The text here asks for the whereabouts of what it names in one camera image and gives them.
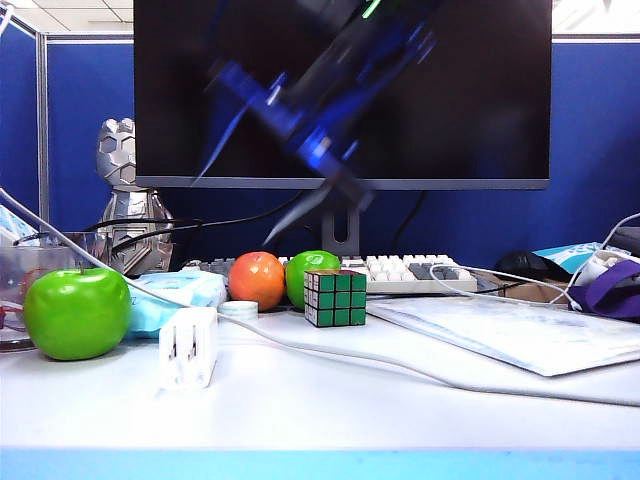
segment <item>paper document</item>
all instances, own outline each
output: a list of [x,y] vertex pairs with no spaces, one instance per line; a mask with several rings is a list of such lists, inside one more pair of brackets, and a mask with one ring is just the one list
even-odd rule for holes
[[544,376],[640,359],[640,325],[478,298],[367,300],[367,312]]

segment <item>white keyboard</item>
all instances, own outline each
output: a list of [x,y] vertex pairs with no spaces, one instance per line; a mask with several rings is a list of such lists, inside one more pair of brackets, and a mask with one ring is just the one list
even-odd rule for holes
[[[286,265],[289,257],[280,257]],[[215,259],[213,262],[199,262],[195,268],[227,275],[233,264],[233,258]],[[431,265],[443,265],[434,269],[434,274],[445,284],[475,292],[478,289],[476,279],[466,270],[457,269],[457,263],[447,255],[377,255],[362,257],[342,257],[342,268],[353,270],[367,276],[367,293],[374,294],[412,294],[412,293],[451,293],[430,277]]]

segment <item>desk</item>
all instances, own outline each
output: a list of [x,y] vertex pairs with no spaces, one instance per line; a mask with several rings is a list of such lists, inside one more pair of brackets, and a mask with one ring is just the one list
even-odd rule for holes
[[[299,341],[401,358],[460,380],[640,399],[640,362],[556,379],[417,335],[374,317],[316,329],[301,314],[261,315]],[[640,408],[457,391],[369,362],[278,347],[222,322],[212,384],[157,386],[157,346],[122,344],[83,362],[31,351],[0,357],[2,445],[214,450],[633,450]]]

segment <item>rubik's cube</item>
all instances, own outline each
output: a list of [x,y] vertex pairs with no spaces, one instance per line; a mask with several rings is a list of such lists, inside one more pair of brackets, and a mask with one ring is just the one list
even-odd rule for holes
[[304,317],[316,327],[364,325],[367,277],[351,270],[304,272]]

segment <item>apple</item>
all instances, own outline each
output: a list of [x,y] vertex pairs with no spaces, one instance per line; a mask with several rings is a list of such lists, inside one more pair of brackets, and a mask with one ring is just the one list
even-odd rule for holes
[[97,357],[124,337],[131,295],[118,272],[106,268],[56,270],[33,282],[24,301],[31,340],[56,360]]
[[326,250],[308,250],[293,257],[286,267],[287,296],[291,303],[304,310],[304,272],[339,268],[340,259]]

